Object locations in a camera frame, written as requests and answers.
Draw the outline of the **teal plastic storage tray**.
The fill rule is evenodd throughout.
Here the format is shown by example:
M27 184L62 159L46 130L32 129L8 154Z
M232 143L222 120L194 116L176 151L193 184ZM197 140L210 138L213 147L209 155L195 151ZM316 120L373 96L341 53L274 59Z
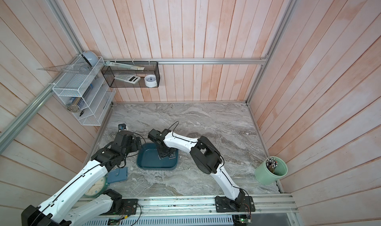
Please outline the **teal plastic storage tray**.
M138 154L137 166L143 170L174 170L178 164L178 150L174 153L176 160L169 160L168 156L160 158L154 143L143 144Z

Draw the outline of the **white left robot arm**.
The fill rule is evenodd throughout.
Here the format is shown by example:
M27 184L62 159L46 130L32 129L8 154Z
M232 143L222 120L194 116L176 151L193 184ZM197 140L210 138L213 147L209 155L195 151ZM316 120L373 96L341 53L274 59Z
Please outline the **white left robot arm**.
M119 130L113 141L98 150L84 168L64 187L39 206L28 206L21 213L23 226L81 226L99 215L124 214L122 195L106 190L91 202L73 209L74 204L114 167L126 162L130 153L141 149L144 138Z

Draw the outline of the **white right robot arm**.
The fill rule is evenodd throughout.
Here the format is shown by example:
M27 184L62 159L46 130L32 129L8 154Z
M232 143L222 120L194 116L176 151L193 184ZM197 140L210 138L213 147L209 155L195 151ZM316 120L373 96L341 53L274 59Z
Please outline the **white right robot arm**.
M207 137L189 138L169 129L161 132L152 129L148 134L148 139L157 146L160 157L169 156L175 150L184 151L190 154L200 171L213 177L224 193L224 196L215 197L215 207L218 213L252 213L256 210L253 198L234 183L224 168L223 156Z

